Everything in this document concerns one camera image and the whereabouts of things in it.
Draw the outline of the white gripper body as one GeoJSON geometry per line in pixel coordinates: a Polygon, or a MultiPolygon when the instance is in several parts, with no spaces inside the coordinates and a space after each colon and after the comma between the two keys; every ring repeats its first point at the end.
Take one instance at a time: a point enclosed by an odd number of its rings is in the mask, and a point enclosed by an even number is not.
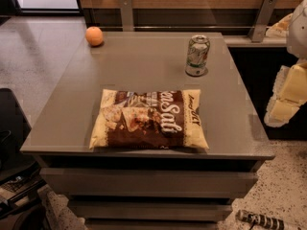
{"type": "MultiPolygon", "coordinates": [[[[307,62],[307,61],[306,60],[299,60],[297,62],[297,64],[302,63],[302,62],[307,62]]],[[[292,102],[289,102],[289,101],[286,101],[286,100],[280,100],[279,99],[278,94],[279,94],[279,92],[280,92],[280,90],[281,90],[281,88],[282,88],[282,86],[285,82],[285,79],[287,77],[287,74],[288,74],[290,68],[291,67],[287,67],[287,66],[282,65],[280,70],[278,71],[278,73],[276,75],[274,85],[273,85],[273,88],[272,88],[272,96],[269,99],[269,102],[268,102],[268,105],[267,105],[267,108],[266,108],[266,114],[265,114],[265,117],[264,117],[264,122],[268,127],[282,127],[282,126],[289,123],[289,122],[288,123],[272,122],[272,121],[269,120],[270,101],[279,100],[281,102],[291,103],[291,104],[297,105],[299,107],[299,109],[303,106],[303,104],[292,103],[292,102]]]]}

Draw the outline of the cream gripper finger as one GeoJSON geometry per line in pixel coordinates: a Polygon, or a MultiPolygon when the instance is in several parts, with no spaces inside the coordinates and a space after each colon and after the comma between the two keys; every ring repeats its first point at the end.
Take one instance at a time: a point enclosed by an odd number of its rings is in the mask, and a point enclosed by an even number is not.
{"type": "Polygon", "coordinates": [[[307,102],[307,62],[293,65],[278,94],[280,100],[296,104],[307,102]]]}
{"type": "Polygon", "coordinates": [[[270,101],[269,120],[272,122],[288,123],[298,112],[299,107],[293,103],[270,101]]]}

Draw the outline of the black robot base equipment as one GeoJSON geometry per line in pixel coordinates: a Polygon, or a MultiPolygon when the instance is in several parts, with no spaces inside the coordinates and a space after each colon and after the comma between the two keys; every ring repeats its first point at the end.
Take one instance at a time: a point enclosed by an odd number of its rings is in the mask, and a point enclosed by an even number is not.
{"type": "Polygon", "coordinates": [[[9,88],[0,89],[0,185],[14,195],[0,202],[1,230],[49,230],[46,209],[37,190],[45,185],[40,166],[20,149],[31,131],[25,114],[9,88]]]}

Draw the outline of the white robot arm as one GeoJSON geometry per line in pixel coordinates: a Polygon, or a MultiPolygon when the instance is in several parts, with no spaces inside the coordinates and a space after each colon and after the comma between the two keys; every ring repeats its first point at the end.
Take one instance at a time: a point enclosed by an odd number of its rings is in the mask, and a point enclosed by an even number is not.
{"type": "Polygon", "coordinates": [[[282,127],[307,103],[307,0],[266,31],[268,37],[285,37],[287,52],[298,58],[291,67],[282,65],[272,88],[264,122],[282,127]]]}

